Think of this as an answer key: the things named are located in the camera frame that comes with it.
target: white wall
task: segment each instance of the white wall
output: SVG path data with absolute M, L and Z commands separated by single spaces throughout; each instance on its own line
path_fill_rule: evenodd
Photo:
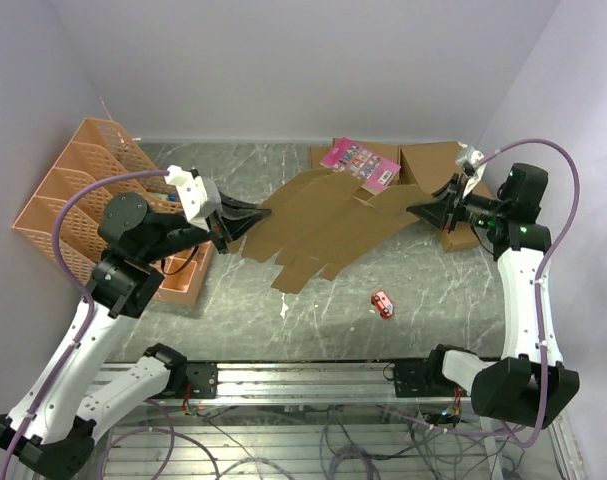
M 477 140 L 558 0 L 52 0 L 148 139 Z
M 491 151 L 539 136 L 577 161 L 579 215 L 552 259 L 555 331 L 568 368 L 581 375 L 571 419 L 594 479 L 607 479 L 607 0 L 563 0 L 483 136 Z M 562 158 L 544 147 L 505 154 L 488 168 L 497 186 L 514 161 L 550 172 L 541 222 L 554 234 L 565 221 L 571 180 Z
M 74 129 L 102 112 L 52 6 L 0 0 L 0 414 L 36 380 L 77 301 L 10 227 Z

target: pink package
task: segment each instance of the pink package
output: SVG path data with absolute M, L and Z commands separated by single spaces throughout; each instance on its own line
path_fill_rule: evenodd
M 374 195 L 385 190 L 401 170 L 400 165 L 345 137 L 323 157 L 321 165 L 335 172 L 352 172 L 365 180 L 363 188 Z

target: gray marble table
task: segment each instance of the gray marble table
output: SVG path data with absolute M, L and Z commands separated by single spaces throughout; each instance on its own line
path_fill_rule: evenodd
M 142 145 L 161 167 L 198 167 L 228 195 L 261 202 L 309 167 L 300 144 Z M 424 356 L 439 343 L 499 355 L 501 282 L 481 248 L 443 253 L 417 223 L 348 266 L 333 282 L 313 278 L 299 294 L 270 288 L 280 267 L 215 255 L 194 307 L 150 304 L 110 360 L 134 361 L 162 342 L 192 360 L 320 360 Z M 385 290 L 396 313 L 381 319 L 370 295 Z

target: open cardboard box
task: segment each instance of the open cardboard box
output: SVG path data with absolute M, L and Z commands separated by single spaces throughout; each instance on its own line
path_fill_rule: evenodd
M 424 192 L 434 193 L 445 185 L 454 173 L 461 170 L 454 163 L 461 149 L 458 142 L 439 142 L 416 145 L 390 145 L 385 143 L 360 142 L 366 148 L 401 165 L 400 178 L 394 184 L 418 185 Z M 320 162 L 331 147 L 310 147 L 310 166 L 321 167 Z M 483 183 L 479 183 L 474 193 L 492 198 L 492 194 Z M 369 200 L 372 194 L 359 190 L 355 195 Z M 436 236 L 445 252 L 457 252 L 476 247 L 479 242 L 468 225 L 458 224 L 450 233 L 436 231 Z
M 272 287 L 283 293 L 300 292 L 319 272 L 333 280 L 394 232 L 417 222 L 406 212 L 408 205 L 432 198 L 417 185 L 392 185 L 366 201 L 356 196 L 362 183 L 349 172 L 327 168 L 299 173 L 263 202 L 261 208 L 272 214 L 230 251 L 258 262 L 278 254 L 276 263 L 283 269 Z

